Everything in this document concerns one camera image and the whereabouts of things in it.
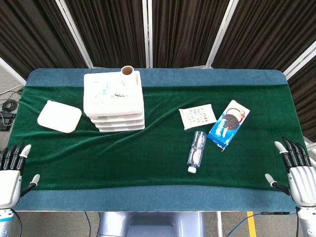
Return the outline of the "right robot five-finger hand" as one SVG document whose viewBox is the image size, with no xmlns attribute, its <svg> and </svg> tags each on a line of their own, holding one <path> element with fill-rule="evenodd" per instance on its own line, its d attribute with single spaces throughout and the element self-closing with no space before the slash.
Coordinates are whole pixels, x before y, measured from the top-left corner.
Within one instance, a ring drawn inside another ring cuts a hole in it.
<svg viewBox="0 0 316 237">
<path fill-rule="evenodd" d="M 278 183 L 270 174 L 265 178 L 271 187 L 291 196 L 301 207 L 316 207 L 316 161 L 312 161 L 305 146 L 283 137 L 274 141 L 287 173 L 288 186 Z"/>
</svg>

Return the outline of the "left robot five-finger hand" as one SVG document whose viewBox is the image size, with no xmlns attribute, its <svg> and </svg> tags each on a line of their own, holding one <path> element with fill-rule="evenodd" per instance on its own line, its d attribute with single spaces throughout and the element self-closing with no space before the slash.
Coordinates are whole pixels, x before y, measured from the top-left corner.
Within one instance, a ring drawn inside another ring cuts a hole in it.
<svg viewBox="0 0 316 237">
<path fill-rule="evenodd" d="M 21 197 L 38 185 L 40 175 L 36 174 L 27 187 L 21 188 L 31 148 L 32 145 L 23 142 L 0 152 L 0 209 L 13 208 Z"/>
</svg>

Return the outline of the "clear plastic drawer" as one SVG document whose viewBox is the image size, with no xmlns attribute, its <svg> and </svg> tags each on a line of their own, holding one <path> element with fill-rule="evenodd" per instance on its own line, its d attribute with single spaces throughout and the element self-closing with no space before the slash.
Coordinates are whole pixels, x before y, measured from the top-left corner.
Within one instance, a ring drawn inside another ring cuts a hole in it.
<svg viewBox="0 0 316 237">
<path fill-rule="evenodd" d="M 121 132 L 121 131 L 134 131 L 134 130 L 142 130 L 145 128 L 145 125 L 132 125 L 132 126 L 110 126 L 110 127 L 102 127 L 96 126 L 96 128 L 100 132 Z"/>
<path fill-rule="evenodd" d="M 121 122 L 144 119 L 144 114 L 105 116 L 105 117 L 90 117 L 92 122 Z"/>
<path fill-rule="evenodd" d="M 127 127 L 139 126 L 144 124 L 144 120 L 130 120 L 130 121 L 113 121 L 113 122 L 95 122 L 96 127 Z"/>
</svg>

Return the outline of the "white plastic drawer cabinet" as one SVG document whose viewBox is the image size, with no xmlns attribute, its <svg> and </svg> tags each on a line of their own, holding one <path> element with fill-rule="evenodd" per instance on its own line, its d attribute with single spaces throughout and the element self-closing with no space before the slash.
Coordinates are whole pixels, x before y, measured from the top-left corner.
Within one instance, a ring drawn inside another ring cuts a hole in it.
<svg viewBox="0 0 316 237">
<path fill-rule="evenodd" d="M 134 71 L 134 73 L 136 80 L 134 86 L 123 85 L 121 72 L 85 74 L 84 113 L 89 118 L 140 113 L 145 116 L 140 72 Z"/>
</svg>

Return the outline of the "black power adapter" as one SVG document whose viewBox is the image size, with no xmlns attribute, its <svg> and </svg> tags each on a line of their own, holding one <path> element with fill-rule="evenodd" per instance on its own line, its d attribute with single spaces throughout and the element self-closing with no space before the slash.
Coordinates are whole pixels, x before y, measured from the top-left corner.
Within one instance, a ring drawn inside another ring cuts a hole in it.
<svg viewBox="0 0 316 237">
<path fill-rule="evenodd" d="M 16 114 L 9 112 L 0 112 L 0 131 L 9 131 L 14 123 Z"/>
</svg>

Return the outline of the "dark folding screen panel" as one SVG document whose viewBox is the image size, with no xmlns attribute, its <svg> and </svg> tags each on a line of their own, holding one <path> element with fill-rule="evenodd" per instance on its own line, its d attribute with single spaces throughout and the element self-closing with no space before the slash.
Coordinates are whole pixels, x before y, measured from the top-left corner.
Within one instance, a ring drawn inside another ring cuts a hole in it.
<svg viewBox="0 0 316 237">
<path fill-rule="evenodd" d="M 230 0 L 152 0 L 153 66 L 204 65 Z"/>
<path fill-rule="evenodd" d="M 316 41 L 284 72 L 303 135 L 316 142 Z"/>
<path fill-rule="evenodd" d="M 146 67 L 142 0 L 65 0 L 95 67 Z"/>
<path fill-rule="evenodd" d="M 316 0 L 239 0 L 212 63 L 285 71 L 316 41 Z"/>
<path fill-rule="evenodd" d="M 0 0 L 0 58 L 24 80 L 39 68 L 86 68 L 56 0 Z"/>
</svg>

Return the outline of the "white square plastic lid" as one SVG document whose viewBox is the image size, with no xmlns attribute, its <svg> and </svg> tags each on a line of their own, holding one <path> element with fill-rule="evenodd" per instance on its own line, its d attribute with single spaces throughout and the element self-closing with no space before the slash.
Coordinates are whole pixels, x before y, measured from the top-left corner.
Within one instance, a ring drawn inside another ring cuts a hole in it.
<svg viewBox="0 0 316 237">
<path fill-rule="evenodd" d="M 80 120 L 79 108 L 48 100 L 37 118 L 40 126 L 63 133 L 73 132 Z"/>
</svg>

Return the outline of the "white table leg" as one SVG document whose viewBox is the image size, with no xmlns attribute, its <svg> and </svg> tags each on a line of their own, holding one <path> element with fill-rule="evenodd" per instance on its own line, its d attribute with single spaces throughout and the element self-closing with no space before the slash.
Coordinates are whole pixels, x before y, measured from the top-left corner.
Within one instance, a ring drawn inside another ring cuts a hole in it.
<svg viewBox="0 0 316 237">
<path fill-rule="evenodd" d="M 217 234 L 218 234 L 218 237 L 223 237 L 221 211 L 216 212 L 216 217 L 217 217 Z"/>
</svg>

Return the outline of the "blue Oreo cookie box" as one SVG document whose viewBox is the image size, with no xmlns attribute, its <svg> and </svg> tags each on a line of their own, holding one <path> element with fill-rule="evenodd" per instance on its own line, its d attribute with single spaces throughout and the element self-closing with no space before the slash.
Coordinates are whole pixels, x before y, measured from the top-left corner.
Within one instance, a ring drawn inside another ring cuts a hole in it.
<svg viewBox="0 0 316 237">
<path fill-rule="evenodd" d="M 207 135 L 214 144 L 225 150 L 245 121 L 250 110 L 232 100 Z"/>
</svg>

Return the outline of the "clear plastic water bottle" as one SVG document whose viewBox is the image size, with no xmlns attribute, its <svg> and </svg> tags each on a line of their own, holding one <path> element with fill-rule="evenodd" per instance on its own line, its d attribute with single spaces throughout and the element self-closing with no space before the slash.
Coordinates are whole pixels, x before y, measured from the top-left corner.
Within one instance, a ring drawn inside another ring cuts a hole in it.
<svg viewBox="0 0 316 237">
<path fill-rule="evenodd" d="M 207 135 L 205 132 L 196 131 L 192 141 L 189 157 L 187 160 L 188 172 L 195 174 L 197 169 L 200 167 L 200 163 L 205 148 L 205 142 Z"/>
</svg>

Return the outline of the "white patterned tissue pack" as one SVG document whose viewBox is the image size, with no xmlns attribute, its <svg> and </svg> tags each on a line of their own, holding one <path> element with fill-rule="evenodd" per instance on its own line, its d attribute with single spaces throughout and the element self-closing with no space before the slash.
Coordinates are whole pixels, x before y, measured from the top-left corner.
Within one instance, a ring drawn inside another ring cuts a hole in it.
<svg viewBox="0 0 316 237">
<path fill-rule="evenodd" d="M 179 109 L 185 130 L 203 126 L 217 121 L 211 104 Z"/>
</svg>

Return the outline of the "blue table cover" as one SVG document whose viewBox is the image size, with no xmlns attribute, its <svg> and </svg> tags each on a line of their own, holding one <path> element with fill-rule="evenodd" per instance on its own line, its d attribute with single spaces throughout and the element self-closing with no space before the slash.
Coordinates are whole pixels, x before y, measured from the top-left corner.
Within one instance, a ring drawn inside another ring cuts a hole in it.
<svg viewBox="0 0 316 237">
<path fill-rule="evenodd" d="M 280 85 L 278 70 L 141 69 L 145 86 Z M 196 185 L 31 191 L 18 211 L 292 211 L 281 192 Z"/>
</svg>

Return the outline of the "green velvet cloth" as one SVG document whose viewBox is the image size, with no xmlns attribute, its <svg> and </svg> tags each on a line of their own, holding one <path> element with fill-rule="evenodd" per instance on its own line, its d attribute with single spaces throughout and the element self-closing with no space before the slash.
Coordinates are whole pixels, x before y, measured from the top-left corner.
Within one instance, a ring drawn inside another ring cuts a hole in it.
<svg viewBox="0 0 316 237">
<path fill-rule="evenodd" d="M 40 190 L 145 185 L 208 185 L 268 190 L 265 174 L 287 184 L 274 145 L 285 137 L 303 143 L 288 84 L 143 88 L 145 128 L 100 132 L 82 115 L 71 133 L 38 125 L 47 101 L 83 107 L 83 88 L 27 86 L 19 101 L 9 145 L 32 148 L 23 183 L 40 175 Z M 196 174 L 187 171 L 194 129 L 185 130 L 179 110 L 211 104 L 218 117 L 235 100 L 250 113 L 225 150 L 207 140 Z"/>
</svg>

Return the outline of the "paper roll with cardboard core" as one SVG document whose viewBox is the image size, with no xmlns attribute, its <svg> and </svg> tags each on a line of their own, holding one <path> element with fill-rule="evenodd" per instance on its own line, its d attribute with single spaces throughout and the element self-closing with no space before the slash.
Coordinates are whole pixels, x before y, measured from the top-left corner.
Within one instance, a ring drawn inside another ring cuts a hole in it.
<svg viewBox="0 0 316 237">
<path fill-rule="evenodd" d="M 134 68 L 132 66 L 122 67 L 121 78 L 124 86 L 134 86 L 136 84 Z"/>
</svg>

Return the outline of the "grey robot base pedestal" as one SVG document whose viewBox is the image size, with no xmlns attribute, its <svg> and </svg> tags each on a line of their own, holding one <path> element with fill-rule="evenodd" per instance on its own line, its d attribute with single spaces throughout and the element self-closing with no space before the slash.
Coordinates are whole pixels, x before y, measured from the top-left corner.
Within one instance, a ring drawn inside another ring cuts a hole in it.
<svg viewBox="0 0 316 237">
<path fill-rule="evenodd" d="M 97 237 L 205 237 L 198 211 L 101 213 Z"/>
</svg>

